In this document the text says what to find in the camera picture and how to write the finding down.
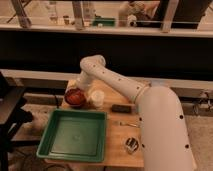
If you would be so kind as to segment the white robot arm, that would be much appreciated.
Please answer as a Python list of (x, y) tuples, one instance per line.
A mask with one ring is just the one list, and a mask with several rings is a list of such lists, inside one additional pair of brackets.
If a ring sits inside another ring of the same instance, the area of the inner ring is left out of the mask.
[(77, 87), (88, 90), (100, 79), (137, 106), (144, 171), (194, 171), (181, 102), (168, 86), (137, 82), (105, 67), (102, 55), (84, 57)]

